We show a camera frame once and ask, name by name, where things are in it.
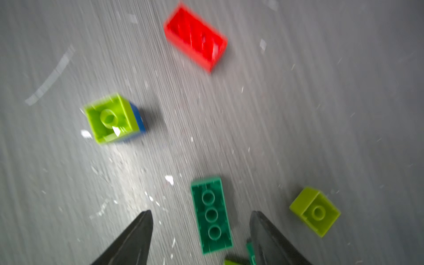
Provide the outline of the lime long lego brick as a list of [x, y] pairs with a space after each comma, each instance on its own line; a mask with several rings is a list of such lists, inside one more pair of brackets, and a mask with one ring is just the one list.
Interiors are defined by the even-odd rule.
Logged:
[[223, 265], [242, 265], [242, 264], [225, 259]]

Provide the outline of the dark green long lego brick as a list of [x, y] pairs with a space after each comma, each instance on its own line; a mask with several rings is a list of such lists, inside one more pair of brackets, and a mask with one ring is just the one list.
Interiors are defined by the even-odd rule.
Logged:
[[222, 179], [211, 176], [191, 183], [191, 195], [203, 255], [233, 247]]

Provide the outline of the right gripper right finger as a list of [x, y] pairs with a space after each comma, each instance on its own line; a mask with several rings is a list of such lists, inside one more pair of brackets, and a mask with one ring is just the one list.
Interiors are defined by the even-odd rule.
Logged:
[[264, 213], [251, 213], [250, 233], [258, 265], [311, 265]]

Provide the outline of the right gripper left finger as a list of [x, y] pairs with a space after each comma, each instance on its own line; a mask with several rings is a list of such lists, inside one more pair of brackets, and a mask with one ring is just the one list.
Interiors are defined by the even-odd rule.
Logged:
[[153, 217], [151, 211], [141, 212], [93, 264], [147, 264], [152, 232]]

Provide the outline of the lime square lego brick centre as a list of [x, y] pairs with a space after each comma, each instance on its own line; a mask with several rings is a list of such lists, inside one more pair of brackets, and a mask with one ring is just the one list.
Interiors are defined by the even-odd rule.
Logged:
[[312, 187], [305, 187], [289, 209], [321, 238], [341, 215], [340, 210], [322, 191]]

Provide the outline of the red lego brick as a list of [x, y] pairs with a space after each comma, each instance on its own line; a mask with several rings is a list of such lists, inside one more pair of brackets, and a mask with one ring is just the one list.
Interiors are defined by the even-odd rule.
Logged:
[[208, 73], [227, 48], [227, 38], [182, 2], [165, 21], [163, 29], [171, 44]]

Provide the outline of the blue lego brick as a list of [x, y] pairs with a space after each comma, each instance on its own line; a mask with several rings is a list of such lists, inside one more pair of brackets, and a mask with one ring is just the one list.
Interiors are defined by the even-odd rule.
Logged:
[[138, 132], [136, 132], [132, 136], [130, 136], [129, 139], [132, 139], [132, 138], [136, 138], [136, 137], [138, 137], [142, 134], [145, 134], [146, 128], [145, 128], [145, 125], [143, 123], [143, 120], [142, 120], [142, 117], [141, 117], [141, 114], [140, 114], [140, 110], [132, 102], [130, 102], [130, 106], [131, 106], [132, 112], [135, 116], [135, 119], [136, 119], [136, 122], [137, 122], [137, 125], [138, 125], [138, 128], [139, 128]]

